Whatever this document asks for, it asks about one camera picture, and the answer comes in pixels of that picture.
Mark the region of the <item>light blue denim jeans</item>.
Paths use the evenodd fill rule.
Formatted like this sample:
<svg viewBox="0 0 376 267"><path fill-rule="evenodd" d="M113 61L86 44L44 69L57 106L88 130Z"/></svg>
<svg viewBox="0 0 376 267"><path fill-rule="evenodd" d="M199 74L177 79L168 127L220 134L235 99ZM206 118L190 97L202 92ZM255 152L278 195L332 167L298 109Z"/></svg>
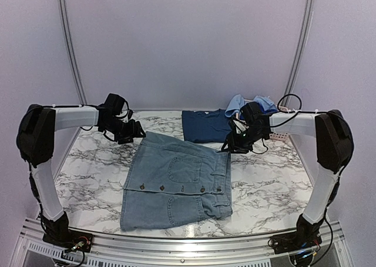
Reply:
<svg viewBox="0 0 376 267"><path fill-rule="evenodd" d="M123 187L122 231L169 229L232 213L230 153L147 132Z"/></svg>

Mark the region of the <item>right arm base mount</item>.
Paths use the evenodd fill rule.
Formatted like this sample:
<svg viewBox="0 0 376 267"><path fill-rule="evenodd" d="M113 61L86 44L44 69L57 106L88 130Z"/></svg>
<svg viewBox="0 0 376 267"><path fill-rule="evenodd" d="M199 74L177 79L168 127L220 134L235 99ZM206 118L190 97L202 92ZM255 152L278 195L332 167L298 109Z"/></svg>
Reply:
<svg viewBox="0 0 376 267"><path fill-rule="evenodd" d="M321 245L322 239L319 232L305 235L303 232L289 232L273 235L268 240L268 246L275 254L294 252Z"/></svg>

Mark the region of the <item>dark blue t-shirt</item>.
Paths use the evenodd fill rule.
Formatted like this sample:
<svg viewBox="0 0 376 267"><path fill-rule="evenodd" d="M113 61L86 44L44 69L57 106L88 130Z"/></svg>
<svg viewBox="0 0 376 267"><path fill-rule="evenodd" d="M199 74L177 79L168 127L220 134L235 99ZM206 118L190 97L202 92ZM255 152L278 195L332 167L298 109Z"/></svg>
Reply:
<svg viewBox="0 0 376 267"><path fill-rule="evenodd" d="M184 140L193 143L223 143L231 132L229 121L224 109L182 111Z"/></svg>

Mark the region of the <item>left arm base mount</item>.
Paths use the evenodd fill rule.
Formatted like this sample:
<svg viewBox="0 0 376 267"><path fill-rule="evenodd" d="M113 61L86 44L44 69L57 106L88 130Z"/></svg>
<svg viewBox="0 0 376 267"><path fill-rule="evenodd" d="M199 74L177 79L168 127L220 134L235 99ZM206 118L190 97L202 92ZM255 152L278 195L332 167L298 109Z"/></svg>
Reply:
<svg viewBox="0 0 376 267"><path fill-rule="evenodd" d="M90 252L93 244L93 235L91 233L67 229L62 232L54 232L51 229L44 228L43 241L56 246L63 247L69 252L83 251Z"/></svg>

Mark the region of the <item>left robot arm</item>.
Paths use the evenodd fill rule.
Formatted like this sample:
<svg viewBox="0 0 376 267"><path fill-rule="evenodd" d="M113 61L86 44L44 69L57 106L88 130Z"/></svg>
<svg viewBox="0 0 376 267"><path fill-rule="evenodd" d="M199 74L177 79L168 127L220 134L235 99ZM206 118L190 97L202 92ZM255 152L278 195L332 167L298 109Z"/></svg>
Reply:
<svg viewBox="0 0 376 267"><path fill-rule="evenodd" d="M29 167L32 193L40 207L44 240L70 246L86 235L75 235L69 229L67 213L58 198L52 176L55 133L63 129L96 127L110 132L112 142L132 143L146 136L140 122L132 119L128 102L117 94L109 94L100 105L30 105L23 116L16 136L21 158Z"/></svg>

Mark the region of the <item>pink plastic laundry basket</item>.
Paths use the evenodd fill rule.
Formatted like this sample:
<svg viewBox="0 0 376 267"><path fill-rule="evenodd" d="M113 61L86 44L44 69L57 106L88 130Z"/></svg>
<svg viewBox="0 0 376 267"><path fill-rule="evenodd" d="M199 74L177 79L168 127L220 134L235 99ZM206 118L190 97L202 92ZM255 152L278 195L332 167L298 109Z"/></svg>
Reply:
<svg viewBox="0 0 376 267"><path fill-rule="evenodd" d="M282 111L288 111L288 108L286 108L285 106L280 106L279 108L280 110ZM269 112L267 114L274 114L274 113L277 113L279 110L277 111L272 111L272 112ZM289 136L287 133L270 133L269 134L269 138L272 139L272 140L275 140L275 141L287 141Z"/></svg>

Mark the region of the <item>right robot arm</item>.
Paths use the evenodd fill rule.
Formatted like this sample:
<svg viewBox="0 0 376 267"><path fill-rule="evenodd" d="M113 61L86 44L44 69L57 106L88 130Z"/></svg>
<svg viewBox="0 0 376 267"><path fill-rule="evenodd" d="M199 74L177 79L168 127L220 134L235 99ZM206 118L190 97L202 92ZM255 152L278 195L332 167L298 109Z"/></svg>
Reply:
<svg viewBox="0 0 376 267"><path fill-rule="evenodd" d="M340 176L353 156L354 140L350 126L337 109L316 112L279 110L264 114L257 103L249 102L240 112L247 127L240 131L234 122L230 122L231 132L222 151L248 153L255 142L279 132L312 136L316 140L318 175L308 204L297 220L296 231L288 237L273 239L278 246L291 243L296 248L303 248L318 234L327 209L337 195Z"/></svg>

